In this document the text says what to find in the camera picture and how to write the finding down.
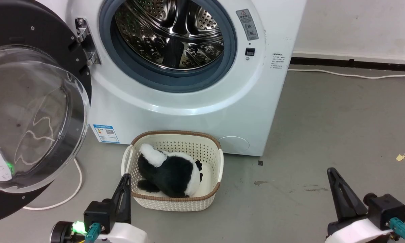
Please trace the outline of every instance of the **black and white plush toy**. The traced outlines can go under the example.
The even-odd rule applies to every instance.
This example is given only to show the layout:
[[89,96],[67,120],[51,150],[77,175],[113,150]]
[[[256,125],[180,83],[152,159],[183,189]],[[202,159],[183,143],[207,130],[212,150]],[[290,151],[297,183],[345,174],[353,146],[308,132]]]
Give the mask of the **black and white plush toy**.
[[168,197],[190,197],[202,181],[202,164],[191,156],[154,149],[144,143],[139,151],[138,169],[145,180],[138,182],[139,189],[163,192]]

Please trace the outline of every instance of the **teal connector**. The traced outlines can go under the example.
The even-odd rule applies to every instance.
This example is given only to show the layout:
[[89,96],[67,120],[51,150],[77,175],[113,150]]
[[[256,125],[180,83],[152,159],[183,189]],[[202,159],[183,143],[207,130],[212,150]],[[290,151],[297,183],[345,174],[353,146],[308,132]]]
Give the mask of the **teal connector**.
[[390,229],[392,229],[396,234],[405,239],[405,223],[394,217],[390,219]]
[[99,237],[101,230],[100,223],[93,223],[90,226],[87,234],[85,235],[85,243],[94,243],[96,239]]

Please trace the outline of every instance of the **white wall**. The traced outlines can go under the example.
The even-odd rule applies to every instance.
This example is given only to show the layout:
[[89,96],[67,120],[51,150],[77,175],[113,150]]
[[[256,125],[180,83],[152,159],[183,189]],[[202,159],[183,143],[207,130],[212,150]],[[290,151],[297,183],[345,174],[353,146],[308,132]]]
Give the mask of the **white wall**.
[[405,63],[405,0],[308,0],[293,56]]

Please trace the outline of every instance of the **plush toy tail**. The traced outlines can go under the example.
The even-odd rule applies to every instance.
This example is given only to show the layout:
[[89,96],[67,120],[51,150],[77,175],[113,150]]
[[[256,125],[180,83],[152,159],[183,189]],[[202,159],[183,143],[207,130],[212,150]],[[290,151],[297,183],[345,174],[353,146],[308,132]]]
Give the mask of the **plush toy tail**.
[[138,182],[138,188],[147,192],[160,192],[161,190],[153,183],[147,180],[141,180]]
[[144,156],[147,162],[154,167],[161,166],[167,159],[166,154],[154,149],[153,146],[149,145],[148,143],[142,144],[139,151],[141,151],[141,154]]

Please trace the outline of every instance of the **floor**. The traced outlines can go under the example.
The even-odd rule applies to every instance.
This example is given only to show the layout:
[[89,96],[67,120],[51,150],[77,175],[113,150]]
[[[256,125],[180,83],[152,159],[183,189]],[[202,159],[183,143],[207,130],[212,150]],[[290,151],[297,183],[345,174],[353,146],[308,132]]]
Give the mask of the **floor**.
[[[45,243],[57,221],[82,220],[92,200],[112,196],[124,149],[89,132],[78,155],[85,175],[79,194],[58,208],[1,220],[0,243]],[[337,168],[359,197],[390,193],[405,204],[405,159],[396,161],[398,154],[405,154],[405,78],[289,72],[263,157],[227,155],[221,187],[205,211],[154,211],[133,200],[133,225],[156,243],[323,242],[336,220],[327,168]],[[57,203],[77,184],[72,163],[31,206]]]

